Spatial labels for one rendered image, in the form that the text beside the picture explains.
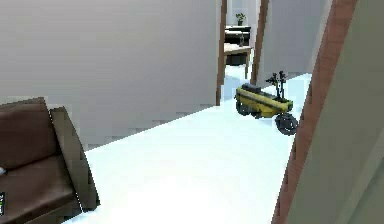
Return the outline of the yellow toy motorbike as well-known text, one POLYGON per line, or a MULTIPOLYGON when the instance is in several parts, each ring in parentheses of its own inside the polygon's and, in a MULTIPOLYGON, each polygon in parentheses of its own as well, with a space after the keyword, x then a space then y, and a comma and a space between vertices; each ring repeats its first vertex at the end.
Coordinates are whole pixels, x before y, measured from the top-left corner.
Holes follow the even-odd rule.
POLYGON ((298 120, 291 114, 294 103, 285 98, 284 84, 286 74, 283 71, 273 73, 266 79, 276 89, 276 95, 264 92, 256 85, 245 83, 236 89, 234 99, 236 110, 242 116, 251 115, 255 119, 275 117, 277 129, 283 135, 294 135, 298 120))

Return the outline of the wooden table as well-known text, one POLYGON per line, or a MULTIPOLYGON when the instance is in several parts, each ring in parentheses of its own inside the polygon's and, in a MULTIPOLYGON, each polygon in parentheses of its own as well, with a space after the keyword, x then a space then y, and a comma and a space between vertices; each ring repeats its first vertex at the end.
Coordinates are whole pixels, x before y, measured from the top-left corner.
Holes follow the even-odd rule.
POLYGON ((224 44, 224 60, 227 60, 229 55, 245 53, 246 54, 246 63, 245 63, 245 78, 248 78, 248 69, 250 62, 252 48, 250 46, 239 46, 237 44, 224 44))

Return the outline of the brown leather sofa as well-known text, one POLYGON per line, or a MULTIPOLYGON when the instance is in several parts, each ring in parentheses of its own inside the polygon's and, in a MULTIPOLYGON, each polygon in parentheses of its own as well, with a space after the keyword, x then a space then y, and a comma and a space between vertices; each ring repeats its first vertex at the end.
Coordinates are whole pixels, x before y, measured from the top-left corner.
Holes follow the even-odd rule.
POLYGON ((62 224, 100 205, 65 107, 36 97, 0 105, 0 224, 62 224))

